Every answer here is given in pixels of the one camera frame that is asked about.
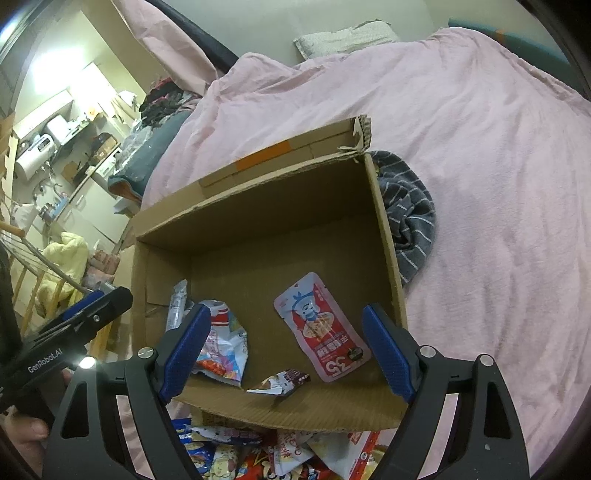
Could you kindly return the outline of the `left hand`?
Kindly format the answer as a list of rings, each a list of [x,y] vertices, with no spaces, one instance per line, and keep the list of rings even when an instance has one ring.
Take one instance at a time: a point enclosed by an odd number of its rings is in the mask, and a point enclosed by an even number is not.
[[[59,406],[72,375],[70,369],[64,369],[60,387],[54,375],[43,385],[30,389],[3,414],[1,423],[8,440],[38,477],[42,475],[45,442],[51,429],[44,420],[51,413],[47,399]]]

